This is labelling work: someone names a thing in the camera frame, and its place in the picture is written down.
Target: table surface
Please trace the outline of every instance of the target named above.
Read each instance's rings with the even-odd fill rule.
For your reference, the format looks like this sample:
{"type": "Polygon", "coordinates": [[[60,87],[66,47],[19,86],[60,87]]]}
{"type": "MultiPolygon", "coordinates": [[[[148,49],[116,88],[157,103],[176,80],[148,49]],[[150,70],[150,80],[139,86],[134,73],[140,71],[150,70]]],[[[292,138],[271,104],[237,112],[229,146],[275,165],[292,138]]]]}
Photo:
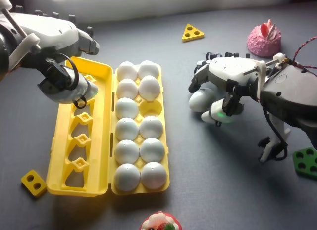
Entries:
{"type": "MultiPolygon", "coordinates": [[[[98,55],[86,58],[113,68],[151,60],[162,67],[170,187],[164,193],[95,198],[45,194],[38,200],[21,186],[30,169],[45,177],[58,105],[37,88],[42,75],[19,69],[0,84],[0,225],[4,230],[136,230],[155,211],[174,214],[183,229],[298,230],[316,224],[317,182],[296,175],[292,156],[260,165],[257,142],[272,135],[259,105],[250,99],[241,122],[203,123],[188,107],[188,85],[205,53],[247,52],[249,32],[269,18],[282,31],[282,52],[316,36],[317,3],[213,11],[93,25],[98,55]],[[186,24],[205,38],[182,43],[186,24]]],[[[297,60],[317,65],[316,43],[297,60]]],[[[292,129],[289,153],[311,146],[292,129]]]]}

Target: background wall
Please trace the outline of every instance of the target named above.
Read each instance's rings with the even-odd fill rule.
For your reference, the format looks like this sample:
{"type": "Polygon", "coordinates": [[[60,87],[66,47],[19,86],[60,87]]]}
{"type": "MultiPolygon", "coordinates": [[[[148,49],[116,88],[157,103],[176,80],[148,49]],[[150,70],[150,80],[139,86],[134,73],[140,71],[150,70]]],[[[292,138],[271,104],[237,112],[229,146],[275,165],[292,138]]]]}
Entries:
{"type": "Polygon", "coordinates": [[[286,4],[290,0],[25,0],[28,13],[58,12],[78,22],[127,20],[197,11],[286,4]]]}

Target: yellow plastic tray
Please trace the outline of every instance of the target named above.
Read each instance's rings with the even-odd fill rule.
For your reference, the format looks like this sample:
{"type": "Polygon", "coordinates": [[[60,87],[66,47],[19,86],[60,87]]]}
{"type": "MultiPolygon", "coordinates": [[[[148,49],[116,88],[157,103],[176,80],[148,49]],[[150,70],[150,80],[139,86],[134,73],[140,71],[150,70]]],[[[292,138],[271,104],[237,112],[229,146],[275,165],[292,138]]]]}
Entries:
{"type": "MultiPolygon", "coordinates": [[[[118,100],[115,94],[118,80],[116,75],[112,76],[112,68],[106,64],[78,57],[73,57],[72,60],[79,72],[97,85],[99,92],[87,102],[91,115],[83,112],[75,116],[76,107],[73,104],[59,105],[47,174],[47,188],[48,192],[52,194],[94,197],[107,191],[109,184],[113,182],[114,172],[119,166],[113,156],[118,143],[114,133],[118,121],[114,112],[114,105],[118,100]],[[72,137],[72,133],[78,125],[88,127],[88,136],[80,134],[72,137]],[[78,157],[73,161],[69,160],[69,155],[77,148],[76,146],[84,148],[86,160],[83,157],[78,157]],[[82,176],[82,186],[74,187],[66,184],[67,179],[73,173],[82,176]]],[[[160,71],[158,81],[161,93],[153,102],[146,102],[140,96],[136,97],[135,101],[139,105],[140,114],[135,121],[141,123],[144,116],[156,115],[163,123],[164,131],[160,141],[165,146],[165,156],[161,163],[167,171],[167,181],[162,188],[157,190],[148,190],[140,183],[134,191],[128,193],[118,191],[111,184],[111,189],[115,194],[159,192],[166,190],[169,186],[163,87],[161,69],[159,65],[157,66],[160,71]]],[[[139,135],[134,141],[140,145],[143,140],[139,135]]],[[[139,158],[135,165],[141,171],[145,163],[139,158]]]]}

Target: yellow triangle block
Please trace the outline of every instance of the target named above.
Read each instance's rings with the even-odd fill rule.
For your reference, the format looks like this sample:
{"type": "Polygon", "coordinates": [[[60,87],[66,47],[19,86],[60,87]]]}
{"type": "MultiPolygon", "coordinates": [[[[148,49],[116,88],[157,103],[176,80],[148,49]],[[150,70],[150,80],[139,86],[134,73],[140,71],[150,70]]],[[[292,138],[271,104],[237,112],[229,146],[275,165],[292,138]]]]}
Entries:
{"type": "Polygon", "coordinates": [[[187,42],[187,41],[201,39],[204,36],[205,36],[204,32],[193,27],[191,24],[187,24],[182,39],[183,39],[183,42],[187,42]]]}

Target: red wire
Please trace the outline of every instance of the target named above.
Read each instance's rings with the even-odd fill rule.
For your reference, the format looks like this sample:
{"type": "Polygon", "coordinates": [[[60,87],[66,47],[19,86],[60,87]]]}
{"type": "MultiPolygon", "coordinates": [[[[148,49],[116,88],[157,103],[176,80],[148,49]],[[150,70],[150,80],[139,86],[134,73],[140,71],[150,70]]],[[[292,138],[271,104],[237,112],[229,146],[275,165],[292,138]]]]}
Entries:
{"type": "Polygon", "coordinates": [[[305,43],[303,43],[302,46],[300,46],[300,47],[298,48],[298,50],[296,51],[296,53],[295,53],[295,55],[294,55],[294,58],[293,58],[293,64],[294,64],[294,66],[299,67],[299,68],[314,68],[314,69],[317,69],[317,67],[313,67],[313,66],[303,66],[303,65],[301,65],[301,64],[295,62],[295,58],[296,58],[298,52],[301,50],[301,48],[304,47],[305,45],[307,45],[310,41],[313,41],[313,40],[315,40],[315,39],[317,39],[317,36],[310,38],[308,41],[306,41],[305,43]]]}

